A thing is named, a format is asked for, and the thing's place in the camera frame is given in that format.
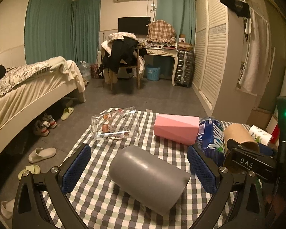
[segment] gray cylinder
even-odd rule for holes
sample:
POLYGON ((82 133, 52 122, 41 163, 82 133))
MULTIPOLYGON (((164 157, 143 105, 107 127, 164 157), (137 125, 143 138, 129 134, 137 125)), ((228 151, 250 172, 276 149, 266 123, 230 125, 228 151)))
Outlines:
POLYGON ((112 160, 109 176, 122 190, 163 216, 177 202, 191 174, 138 146, 128 146, 112 160))

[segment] silver bolt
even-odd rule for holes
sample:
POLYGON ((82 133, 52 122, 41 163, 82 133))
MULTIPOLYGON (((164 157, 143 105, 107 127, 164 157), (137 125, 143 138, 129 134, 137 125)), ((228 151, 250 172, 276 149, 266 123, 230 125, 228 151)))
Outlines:
POLYGON ((227 173, 228 169, 226 167, 220 167, 220 171, 223 173, 227 173))
POLYGON ((52 168, 51 168, 51 172, 52 172, 52 173, 56 173, 57 171, 58 171, 58 167, 52 167, 52 168))
POLYGON ((255 173, 253 171, 249 171, 249 175, 254 177, 255 176, 255 173))
POLYGON ((29 170, 26 170, 26 171, 24 171, 24 172, 22 173, 22 175, 23 175, 24 177, 26 177, 29 173, 30 173, 30 171, 29 171, 29 170))

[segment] pink tissue box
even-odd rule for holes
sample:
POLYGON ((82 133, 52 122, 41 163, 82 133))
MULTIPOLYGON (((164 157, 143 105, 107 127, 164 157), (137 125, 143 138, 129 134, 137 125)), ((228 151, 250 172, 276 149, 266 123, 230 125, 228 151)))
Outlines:
POLYGON ((196 141, 199 117, 158 114, 154 125, 154 135, 192 145, 196 141))

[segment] silver suitcase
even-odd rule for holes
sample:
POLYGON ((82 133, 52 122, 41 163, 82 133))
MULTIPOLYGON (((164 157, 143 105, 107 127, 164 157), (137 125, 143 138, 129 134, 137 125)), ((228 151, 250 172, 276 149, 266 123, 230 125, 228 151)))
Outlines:
POLYGON ((191 87, 194 67, 194 53, 179 50, 178 66, 175 75, 175 83, 191 87))

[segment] transparent acrylic box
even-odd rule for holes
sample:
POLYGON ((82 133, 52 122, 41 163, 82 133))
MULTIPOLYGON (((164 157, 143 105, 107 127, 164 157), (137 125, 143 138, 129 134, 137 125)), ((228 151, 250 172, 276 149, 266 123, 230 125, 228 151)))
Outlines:
POLYGON ((135 107, 128 107, 91 117, 94 139, 139 138, 139 123, 135 107))

